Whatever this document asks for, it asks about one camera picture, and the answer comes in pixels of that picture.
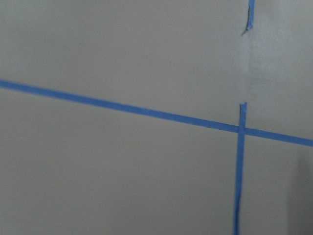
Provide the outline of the long blue tape strip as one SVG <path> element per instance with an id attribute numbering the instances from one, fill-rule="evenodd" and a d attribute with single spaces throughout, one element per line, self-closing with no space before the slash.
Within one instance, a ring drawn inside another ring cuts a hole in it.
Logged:
<path id="1" fill-rule="evenodd" d="M 221 123 L 221 122 L 216 122 L 216 121 L 211 121 L 211 120 L 205 120 L 201 118 L 188 117 L 188 116 L 172 114 L 172 113 L 153 110 L 153 109 L 147 109 L 147 108 L 127 105 L 127 104 L 87 97 L 87 96 L 78 95 L 78 94 L 71 94 L 71 93 L 66 93 L 66 92 L 47 89 L 47 88 L 30 86 L 26 84 L 6 81 L 3 79 L 0 81 L 0 87 L 4 89 L 22 92 L 22 93 L 28 93 L 28 94 L 39 95 L 39 96 L 44 96 L 44 97 L 51 97 L 55 99 L 61 99 L 61 100 L 75 102 L 75 103 L 81 103 L 85 105 L 107 108 L 107 109 L 112 109 L 112 110 L 117 110 L 117 111 L 137 114 L 137 115 L 153 117 L 153 118 L 170 120 L 170 121 L 175 121 L 175 122 L 180 122 L 180 123 L 185 123 L 185 124 L 190 124 L 190 125 L 195 125 L 195 126 L 200 126 L 200 127 L 217 129 L 217 130 L 231 132 L 231 133 L 239 133 L 240 131 L 242 131 L 244 134 L 248 136 L 253 136 L 253 137 L 294 143 L 294 144 L 310 146 L 310 147 L 312 147 L 313 145 L 313 141 L 311 139 L 245 127 L 246 113 L 247 113 L 246 103 L 240 104 L 239 125 L 231 125 L 231 124 L 226 124 L 226 123 Z"/>

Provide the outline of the torn blue tape strip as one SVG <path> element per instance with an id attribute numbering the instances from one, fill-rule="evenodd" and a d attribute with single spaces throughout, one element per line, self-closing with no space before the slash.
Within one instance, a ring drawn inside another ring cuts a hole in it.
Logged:
<path id="1" fill-rule="evenodd" d="M 254 10 L 255 10 L 255 0 L 249 0 L 248 1 L 246 31 L 250 31 L 253 28 Z"/>

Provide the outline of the short blue tape strip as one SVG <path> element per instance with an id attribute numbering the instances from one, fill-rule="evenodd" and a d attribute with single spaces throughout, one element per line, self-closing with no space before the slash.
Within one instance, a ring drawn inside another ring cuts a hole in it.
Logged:
<path id="1" fill-rule="evenodd" d="M 245 152 L 245 128 L 246 128 L 247 103 L 240 104 L 240 117 L 237 135 L 237 159 L 235 177 L 235 197 L 234 197 L 234 216 L 233 234 L 240 234 L 240 205 L 243 187 L 243 168 Z"/>

